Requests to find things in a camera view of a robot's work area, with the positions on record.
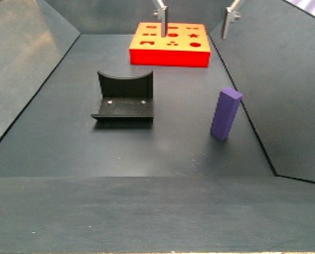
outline black plastic piece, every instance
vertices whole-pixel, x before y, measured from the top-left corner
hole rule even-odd
[[[153,119],[153,71],[130,78],[98,72],[98,81],[102,100],[94,119]]]

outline metal bracket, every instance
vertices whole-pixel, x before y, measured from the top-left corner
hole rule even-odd
[[[153,12],[153,16],[161,20],[161,37],[167,37],[168,33],[168,6],[163,0],[152,0],[157,10]]]
[[[229,26],[236,20],[240,19],[240,12],[235,11],[234,8],[236,7],[236,2],[231,7],[227,7],[227,16],[225,16],[225,23],[224,23],[224,31],[223,31],[223,39],[228,36]]]

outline purple block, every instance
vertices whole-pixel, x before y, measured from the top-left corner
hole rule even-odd
[[[216,115],[211,129],[212,135],[220,140],[228,139],[236,119],[236,111],[242,101],[242,96],[243,94],[229,87],[227,87],[220,93]]]

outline gray wall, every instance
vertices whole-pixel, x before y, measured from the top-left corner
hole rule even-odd
[[[43,0],[0,1],[0,137],[78,36]]]
[[[246,0],[212,32],[276,172],[315,181],[315,18],[284,1]]]
[[[82,34],[134,34],[140,22],[156,22],[152,0],[46,0]],[[167,0],[171,22],[203,23],[211,31],[234,0]]]

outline star-shaped hole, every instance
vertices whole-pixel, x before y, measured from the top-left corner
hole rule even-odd
[[[192,34],[189,35],[191,38],[199,38],[200,35]]]

